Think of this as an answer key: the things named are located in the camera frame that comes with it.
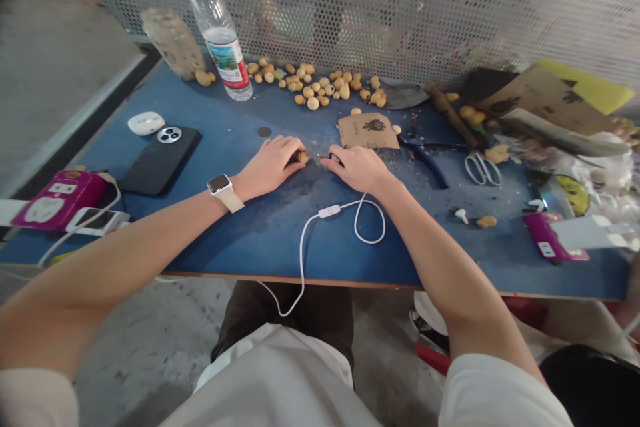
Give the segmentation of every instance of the smartwatch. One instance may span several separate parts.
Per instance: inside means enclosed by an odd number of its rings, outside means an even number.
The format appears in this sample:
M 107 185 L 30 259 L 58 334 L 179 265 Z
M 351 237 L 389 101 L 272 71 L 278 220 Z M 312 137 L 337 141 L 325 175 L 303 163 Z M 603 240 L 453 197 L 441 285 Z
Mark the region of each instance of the smartwatch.
M 224 203 L 225 207 L 229 209 L 232 214 L 245 206 L 233 191 L 231 180 L 224 174 L 209 180 L 207 182 L 207 188 L 211 192 L 211 195 Z

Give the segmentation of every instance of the perforated metal mesh panel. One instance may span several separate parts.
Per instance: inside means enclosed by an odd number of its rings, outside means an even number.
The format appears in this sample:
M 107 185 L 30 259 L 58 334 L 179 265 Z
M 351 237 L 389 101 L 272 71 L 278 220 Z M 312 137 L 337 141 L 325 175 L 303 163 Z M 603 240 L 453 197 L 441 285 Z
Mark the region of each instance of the perforated metal mesh panel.
M 203 46 L 189 0 L 103 2 L 136 40 L 140 11 L 168 6 Z M 226 2 L 246 55 L 443 83 L 477 66 L 520 70 L 552 57 L 640 89 L 640 0 Z

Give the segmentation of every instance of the white cable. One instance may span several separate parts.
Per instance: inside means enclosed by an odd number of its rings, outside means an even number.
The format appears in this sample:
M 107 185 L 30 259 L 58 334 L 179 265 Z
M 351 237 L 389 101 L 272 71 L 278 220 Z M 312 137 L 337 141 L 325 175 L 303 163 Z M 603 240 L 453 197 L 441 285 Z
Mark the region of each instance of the white cable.
M 153 279 L 156 282 L 160 282 L 161 284 L 170 284 L 172 282 L 179 282 L 180 280 L 184 280 L 185 278 L 188 278 L 188 277 L 178 277 L 175 279 L 167 279 L 167 278 L 164 278 L 163 276 L 157 276 L 157 277 L 154 277 Z
M 365 197 L 367 196 L 366 193 L 364 193 L 362 195 L 362 198 L 359 201 L 354 201 L 351 203 L 347 203 L 346 205 L 340 205 L 339 209 L 333 213 L 330 213 L 328 215 L 325 216 L 331 216 L 334 214 L 337 214 L 338 212 L 340 212 L 341 210 L 351 207 L 352 205 L 355 205 L 356 203 L 358 204 L 358 210 L 355 212 L 355 219 L 353 220 L 353 231 L 355 232 L 355 235 L 362 240 L 362 242 L 365 242 L 366 244 L 377 244 L 378 242 L 380 242 L 384 237 L 385 237 L 385 233 L 387 232 L 387 224 L 385 222 L 385 215 L 384 213 L 382 213 L 382 209 L 379 207 L 379 205 L 375 202 L 372 202 L 371 200 L 365 200 Z M 363 238 L 360 233 L 358 232 L 358 217 L 360 216 L 360 209 L 362 208 L 362 204 L 363 203 L 370 203 L 371 205 L 373 205 L 374 207 L 376 207 L 378 209 L 378 212 L 380 213 L 380 217 L 382 218 L 382 235 L 380 235 L 380 237 L 376 240 L 367 240 L 365 238 Z M 305 224 L 304 228 L 302 229 L 302 235 L 300 235 L 300 279 L 301 279 L 301 289 L 300 289 L 300 294 L 298 295 L 297 299 L 295 299 L 295 301 L 293 302 L 293 304 L 291 305 L 291 308 L 289 308 L 289 310 L 287 310 L 284 314 L 282 313 L 282 310 L 280 310 L 280 302 L 278 302 L 278 297 L 275 296 L 275 294 L 273 293 L 273 291 L 267 287 L 266 284 L 264 284 L 263 282 L 260 282 L 258 280 L 258 283 L 260 285 L 262 285 L 265 289 L 269 290 L 269 293 L 271 294 L 271 296 L 273 297 L 273 299 L 275 300 L 275 305 L 278 307 L 278 314 L 280 314 L 281 317 L 286 317 L 288 316 L 292 311 L 293 308 L 296 306 L 296 304 L 298 303 L 298 301 L 302 298 L 302 295 L 305 293 L 305 266 L 304 266 L 304 250 L 303 250 L 303 244 L 305 241 L 305 232 L 307 231 L 307 227 L 309 227 L 309 224 L 311 223 L 311 220 L 320 217 L 320 212 L 316 213 L 314 216 L 310 217 L 307 220 L 307 223 Z
M 623 337 L 628 336 L 631 332 L 633 332 L 633 330 L 638 326 L 638 324 L 640 324 L 640 312 L 638 312 L 635 317 L 633 318 L 633 320 L 631 320 L 631 323 L 625 327 L 625 329 L 622 331 L 622 335 Z
M 61 246 L 62 244 L 64 244 L 67 239 L 69 237 L 71 237 L 73 234 L 77 233 L 78 230 L 80 230 L 82 227 L 85 227 L 87 225 L 89 225 L 91 222 L 93 222 L 94 220 L 96 220 L 99 216 L 101 216 L 102 214 L 104 214 L 107 210 L 109 210 L 110 208 L 112 208 L 116 203 L 118 203 L 122 197 L 122 194 L 120 193 L 120 189 L 118 188 L 118 185 L 116 185 L 115 181 L 112 182 L 113 186 L 115 187 L 115 190 L 117 192 L 116 196 L 115 196 L 115 200 L 112 201 L 109 205 L 107 205 L 106 207 L 104 207 L 102 210 L 98 211 L 93 217 L 85 220 L 84 222 L 82 222 L 82 224 L 78 224 L 76 225 L 72 230 L 69 230 L 66 234 L 64 234 L 62 237 L 60 237 L 57 242 L 55 242 L 50 248 L 49 250 L 47 250 L 45 252 L 45 254 L 40 258 L 39 262 L 38 262 L 38 267 L 39 268 L 45 268 L 45 263 L 47 262 L 47 259 L 49 258 L 49 256 L 51 256 L 51 254 L 53 252 L 55 252 L 57 250 L 57 248 L 59 246 Z
M 26 280 L 27 282 L 35 279 L 37 277 L 37 275 L 34 275 L 33 277 L 23 277 L 23 276 L 19 276 L 17 274 L 12 274 L 11 272 L 7 272 L 6 270 L 0 270 L 0 274 L 5 274 L 8 277 L 13 277 L 15 279 L 18 280 Z

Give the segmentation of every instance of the bottle label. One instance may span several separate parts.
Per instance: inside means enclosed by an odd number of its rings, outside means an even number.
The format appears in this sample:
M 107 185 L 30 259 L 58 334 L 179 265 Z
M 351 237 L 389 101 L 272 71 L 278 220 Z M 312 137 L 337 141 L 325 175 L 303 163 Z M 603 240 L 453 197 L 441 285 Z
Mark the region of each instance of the bottle label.
M 231 43 L 206 42 L 207 48 L 218 67 L 220 78 L 228 88 L 243 89 L 249 85 L 249 72 L 242 57 L 240 43 L 234 40 Z

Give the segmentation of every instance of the charging cable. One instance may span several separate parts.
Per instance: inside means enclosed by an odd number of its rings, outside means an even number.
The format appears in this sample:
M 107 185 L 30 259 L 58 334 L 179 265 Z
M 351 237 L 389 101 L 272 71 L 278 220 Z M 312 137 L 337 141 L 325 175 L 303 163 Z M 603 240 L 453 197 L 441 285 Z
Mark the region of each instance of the charging cable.
M 38 270 L 43 270 L 45 269 L 46 263 L 47 263 L 47 259 L 49 259 L 49 257 L 51 257 L 51 255 L 53 254 L 53 252 L 55 252 L 62 244 L 64 244 L 67 239 L 69 237 L 71 237 L 73 234 L 76 234 L 81 228 L 89 225 L 91 222 L 93 222 L 94 220 L 96 220 L 97 218 L 99 218 L 101 215 L 103 215 L 106 211 L 110 210 L 116 203 L 118 203 L 120 201 L 120 199 L 122 198 L 122 193 L 120 192 L 120 189 L 118 188 L 118 184 L 115 180 L 115 178 L 113 178 L 111 175 L 109 175 L 106 172 L 100 172 L 97 174 L 99 177 L 102 177 L 106 182 L 110 183 L 111 185 L 113 185 L 115 187 L 115 191 L 116 191 L 116 196 L 115 199 L 106 207 L 104 207 L 103 209 L 101 209 L 100 211 L 96 212 L 95 215 L 93 215 L 92 217 L 90 217 L 89 219 L 85 220 L 84 222 L 82 222 L 81 224 L 78 224 L 77 226 L 75 226 L 72 230 L 68 231 L 65 235 L 63 235 L 62 237 L 60 237 L 50 248 L 49 250 L 47 250 L 45 252 L 45 254 L 40 258 L 40 260 L 38 261 L 38 265 L 37 265 L 37 269 Z M 125 224 L 129 224 L 129 222 L 123 222 L 121 227 L 124 227 Z M 17 274 L 13 274 L 11 272 L 6 272 L 5 270 L 0 270 L 0 272 L 2 274 L 5 274 L 9 277 L 13 277 L 15 279 L 18 280 L 32 280 L 34 277 L 23 277 L 23 276 L 19 276 Z M 162 283 L 171 283 L 171 282 L 178 282 L 179 280 L 183 280 L 186 277 L 178 277 L 178 278 L 174 278 L 174 279 L 166 279 L 166 278 L 162 278 L 161 276 L 155 277 L 154 280 L 158 281 L 158 282 L 162 282 Z
M 289 308 L 289 310 L 287 310 L 284 314 L 282 313 L 282 310 L 280 310 L 280 303 L 278 302 L 278 297 L 275 296 L 273 291 L 269 287 L 267 287 L 266 284 L 258 281 L 258 283 L 261 284 L 265 289 L 269 290 L 269 293 L 275 300 L 275 305 L 278 307 L 278 314 L 280 314 L 281 317 L 288 316 L 293 311 L 293 308 L 296 306 L 298 301 L 302 298 L 302 295 L 305 293 L 305 266 L 304 266 L 304 260 L 303 260 L 303 257 L 304 257 L 303 244 L 305 241 L 305 232 L 307 231 L 307 227 L 309 227 L 309 224 L 313 219 L 327 218 L 327 217 L 334 216 L 335 214 L 338 214 L 340 211 L 344 210 L 345 208 L 352 207 L 353 205 L 357 204 L 358 210 L 355 212 L 355 219 L 353 221 L 353 231 L 355 232 L 355 236 L 358 237 L 362 242 L 365 242 L 366 244 L 371 244 L 371 245 L 377 244 L 385 237 L 385 234 L 387 233 L 387 224 L 385 222 L 385 214 L 382 213 L 382 209 L 379 207 L 377 203 L 371 200 L 365 200 L 366 196 L 367 194 L 364 193 L 362 195 L 362 198 L 359 201 L 353 201 L 351 203 L 347 203 L 346 205 L 332 205 L 331 207 L 322 209 L 307 220 L 307 223 L 302 229 L 302 235 L 300 236 L 300 279 L 302 283 L 302 288 L 300 289 L 300 294 L 298 295 L 298 298 L 293 302 L 293 304 L 291 305 L 291 308 Z M 378 209 L 378 212 L 380 213 L 380 218 L 382 219 L 382 234 L 376 240 L 367 240 L 363 238 L 358 232 L 358 217 L 360 216 L 360 210 L 362 209 L 363 203 L 370 203 L 371 205 L 376 207 Z
M 53 252 L 55 252 L 62 244 L 64 244 L 67 239 L 69 237 L 71 237 L 73 234 L 76 234 L 82 227 L 86 227 L 88 226 L 91 222 L 93 222 L 94 220 L 96 220 L 99 216 L 101 216 L 102 214 L 104 214 L 107 210 L 110 210 L 116 203 L 118 203 L 120 201 L 120 199 L 122 198 L 122 193 L 120 192 L 120 189 L 118 188 L 118 183 L 115 181 L 115 178 L 111 177 L 111 175 L 109 175 L 106 172 L 100 172 L 97 174 L 99 177 L 102 177 L 105 181 L 109 182 L 111 185 L 113 185 L 115 187 L 115 191 L 116 191 L 116 196 L 115 196 L 115 200 L 112 201 L 109 205 L 107 205 L 106 207 L 104 207 L 102 210 L 98 211 L 95 213 L 95 215 L 87 220 L 85 220 L 84 222 L 82 222 L 82 224 L 78 224 L 76 225 L 72 230 L 69 230 L 66 234 L 64 234 L 62 237 L 60 237 L 57 242 L 55 242 L 55 244 L 53 244 L 49 250 L 47 250 L 45 252 L 45 254 L 40 258 L 40 261 L 38 262 L 38 268 L 45 268 L 45 264 L 47 263 L 47 259 L 51 256 L 51 254 Z
M 638 324 L 640 324 L 640 311 L 635 314 L 635 317 L 633 318 L 633 320 L 631 320 L 631 323 L 622 331 L 622 336 L 626 337 L 630 335 L 631 332 L 633 332 L 634 329 L 638 326 Z

